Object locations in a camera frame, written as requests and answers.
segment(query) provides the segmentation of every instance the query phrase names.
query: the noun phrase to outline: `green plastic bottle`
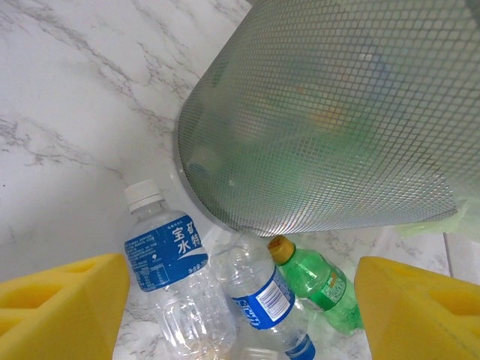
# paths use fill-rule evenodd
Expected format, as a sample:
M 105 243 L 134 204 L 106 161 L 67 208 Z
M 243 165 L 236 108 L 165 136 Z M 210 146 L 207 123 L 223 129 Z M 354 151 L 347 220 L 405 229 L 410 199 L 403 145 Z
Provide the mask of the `green plastic bottle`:
M 297 249 L 281 235 L 270 241 L 268 249 L 293 292 L 322 311 L 331 326 L 346 335 L 363 329 L 352 281 L 337 266 L 315 250 Z

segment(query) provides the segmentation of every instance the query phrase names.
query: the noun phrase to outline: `empty plastic bottle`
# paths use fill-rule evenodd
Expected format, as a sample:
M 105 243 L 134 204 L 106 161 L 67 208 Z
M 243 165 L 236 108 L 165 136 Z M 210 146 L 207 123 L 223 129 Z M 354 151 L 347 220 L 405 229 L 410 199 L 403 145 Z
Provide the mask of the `empty plastic bottle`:
M 363 329 L 352 281 L 337 266 L 315 250 L 297 249 L 282 235 L 268 249 L 295 294 L 322 311 L 331 326 L 347 335 Z
M 124 244 L 139 287 L 148 293 L 173 359 L 219 359 L 236 327 L 192 219 L 173 211 L 152 180 L 125 190 L 137 222 Z
M 237 320 L 237 338 L 229 356 L 224 360 L 285 360 L 283 353 L 270 350 L 271 344 L 263 336 L 263 330 L 257 330 L 250 325 L 247 318 L 240 313 L 238 307 L 233 311 Z
M 311 360 L 315 347 L 307 334 L 305 309 L 272 261 L 266 245 L 250 234 L 241 234 L 217 246 L 211 257 L 217 279 L 250 324 L 261 330 L 270 350 L 291 359 Z

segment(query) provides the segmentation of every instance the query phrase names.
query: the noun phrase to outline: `crushed plastic bottle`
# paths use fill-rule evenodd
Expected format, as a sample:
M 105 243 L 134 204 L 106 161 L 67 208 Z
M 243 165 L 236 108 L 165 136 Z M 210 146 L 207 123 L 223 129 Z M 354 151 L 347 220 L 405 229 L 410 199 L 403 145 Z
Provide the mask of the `crushed plastic bottle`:
M 243 313 L 240 312 L 238 307 L 236 307 L 232 313 L 237 320 L 237 338 L 229 352 L 229 358 L 224 360 L 288 359 L 284 353 L 270 349 L 273 344 L 268 342 L 268 338 L 265 339 L 262 330 L 257 330 L 250 325 L 247 318 L 245 318 Z
M 139 287 L 148 293 L 173 359 L 219 359 L 235 321 L 192 219 L 173 211 L 152 180 L 125 190 L 137 222 L 124 244 Z
M 260 238 L 241 234 L 217 246 L 210 262 L 228 295 L 250 324 L 261 330 L 272 350 L 295 360 L 314 358 L 305 309 Z

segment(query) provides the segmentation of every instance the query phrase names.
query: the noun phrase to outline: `mesh trash can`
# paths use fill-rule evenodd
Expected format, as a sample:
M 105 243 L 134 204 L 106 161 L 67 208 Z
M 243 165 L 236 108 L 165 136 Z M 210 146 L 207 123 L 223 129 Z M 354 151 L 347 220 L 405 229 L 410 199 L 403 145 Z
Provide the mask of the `mesh trash can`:
M 258 1 L 181 110 L 189 185 L 261 236 L 480 209 L 479 29 L 472 0 Z

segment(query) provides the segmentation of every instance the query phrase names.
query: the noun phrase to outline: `yellow foam block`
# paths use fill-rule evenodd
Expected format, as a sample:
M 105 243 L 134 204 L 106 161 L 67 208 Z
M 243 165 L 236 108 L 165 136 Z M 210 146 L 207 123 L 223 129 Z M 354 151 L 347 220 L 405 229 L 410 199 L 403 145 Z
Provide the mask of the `yellow foam block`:
M 368 256 L 355 292 L 373 360 L 480 359 L 480 286 Z
M 111 359 L 129 284 L 116 253 L 0 283 L 0 359 Z

